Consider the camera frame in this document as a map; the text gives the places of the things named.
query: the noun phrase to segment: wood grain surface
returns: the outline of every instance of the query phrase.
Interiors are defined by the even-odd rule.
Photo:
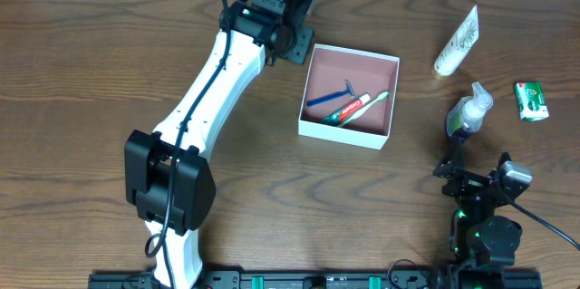
[[[455,76],[430,73],[477,4],[478,42]],[[124,198],[123,145],[153,130],[201,70],[219,0],[0,0],[0,287],[83,288],[97,270],[153,266]],[[401,57],[381,151],[297,135],[307,68],[279,62],[248,86],[211,168],[206,262],[252,269],[432,265],[455,203],[431,172],[445,114],[480,81],[494,97],[467,162],[502,151],[535,177],[518,202],[580,239],[580,0],[319,0],[316,41]],[[515,82],[542,82],[547,120],[519,120]],[[580,285],[580,254],[512,207],[518,267],[546,288]]]

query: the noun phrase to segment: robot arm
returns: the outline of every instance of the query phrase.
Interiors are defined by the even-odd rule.
[[[303,27],[314,0],[237,0],[220,17],[222,30],[231,29],[226,65],[205,93],[186,125],[180,143],[174,204],[169,216],[166,245],[178,289],[198,280],[202,261],[198,254],[198,228],[209,213],[216,185],[208,161],[227,115],[247,85],[267,61],[276,58],[304,63],[314,31]],[[226,25],[225,14],[229,16]],[[155,235],[161,230],[168,197],[169,166],[180,123],[208,83],[225,51],[227,34],[219,32],[198,78],[173,112],[152,134],[135,130],[125,144],[127,201]],[[169,287],[163,252],[157,253],[155,281]]]
[[[196,147],[199,149],[198,155],[209,161],[219,131],[237,99],[264,68],[266,60],[264,45],[255,45],[253,41],[251,36],[232,31],[230,55],[226,66],[194,111],[181,141],[182,149]],[[153,131],[161,134],[161,141],[175,143],[179,125],[186,111],[216,70],[225,45],[226,33],[221,31],[216,36],[216,44],[198,78],[173,112]],[[155,235],[161,231],[162,224],[158,221],[148,221],[146,226],[151,234]],[[192,287],[203,267],[198,253],[198,230],[187,230],[180,236],[173,229],[169,229],[166,244],[175,285],[177,288]],[[169,275],[162,251],[156,255],[156,259],[157,267],[153,274],[158,281],[169,287]]]

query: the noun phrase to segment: green box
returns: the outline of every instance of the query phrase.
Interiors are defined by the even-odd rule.
[[[516,83],[516,98],[521,120],[544,120],[549,116],[542,84],[539,82]]]

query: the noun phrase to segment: toothpaste tube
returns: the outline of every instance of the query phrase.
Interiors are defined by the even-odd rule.
[[[364,104],[371,99],[369,94],[361,95],[355,101],[345,105],[341,109],[335,111],[330,116],[324,118],[320,123],[329,126],[338,126],[341,122],[348,119],[353,113],[364,107]]]

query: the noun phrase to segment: cardboard box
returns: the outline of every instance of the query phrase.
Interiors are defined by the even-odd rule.
[[[316,44],[304,87],[298,134],[381,149],[391,134],[399,62],[399,58],[384,54]],[[345,95],[312,107],[306,107],[306,102],[345,90],[345,80],[351,83],[356,97],[368,93],[373,101],[384,91],[389,91],[389,97],[343,129],[320,124],[320,120],[354,99]]]

